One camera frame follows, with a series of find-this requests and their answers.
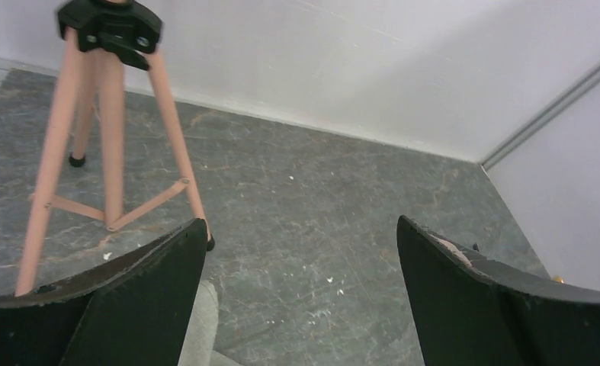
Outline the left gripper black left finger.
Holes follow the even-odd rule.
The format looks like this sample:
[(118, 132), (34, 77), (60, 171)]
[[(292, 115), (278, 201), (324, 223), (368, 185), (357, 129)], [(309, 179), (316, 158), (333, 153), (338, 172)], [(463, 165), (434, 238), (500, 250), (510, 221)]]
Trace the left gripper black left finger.
[(207, 251), (203, 220), (69, 278), (0, 296), (0, 365), (175, 365)]

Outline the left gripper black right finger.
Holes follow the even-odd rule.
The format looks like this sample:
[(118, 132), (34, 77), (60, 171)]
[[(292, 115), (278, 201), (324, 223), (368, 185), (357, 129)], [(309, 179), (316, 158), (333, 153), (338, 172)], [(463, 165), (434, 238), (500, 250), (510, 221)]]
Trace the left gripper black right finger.
[(513, 268), (404, 216), (396, 241), (427, 365), (600, 365), (600, 291)]

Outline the grey cloth napkin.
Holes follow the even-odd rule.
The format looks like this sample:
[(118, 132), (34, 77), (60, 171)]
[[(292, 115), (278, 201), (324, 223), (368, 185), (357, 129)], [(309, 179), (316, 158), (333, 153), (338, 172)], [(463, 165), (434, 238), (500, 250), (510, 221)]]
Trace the grey cloth napkin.
[(199, 283), (178, 366), (241, 366), (214, 350), (219, 299), (209, 281)]

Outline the pink music stand tripod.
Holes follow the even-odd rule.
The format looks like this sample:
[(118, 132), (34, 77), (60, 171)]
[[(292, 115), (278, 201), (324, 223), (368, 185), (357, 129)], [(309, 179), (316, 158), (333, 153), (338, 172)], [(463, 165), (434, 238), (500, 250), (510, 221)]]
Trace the pink music stand tripod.
[[(206, 217), (178, 111), (159, 49), (162, 20), (135, 1), (68, 1), (56, 13), (65, 41), (25, 236), (15, 295), (32, 291), (53, 208), (101, 220), (116, 231), (181, 192), (193, 214)], [(138, 208), (124, 211), (125, 69), (151, 82), (180, 177)], [(56, 194), (63, 167), (84, 165), (93, 113), (98, 113), (104, 181), (102, 210)]]

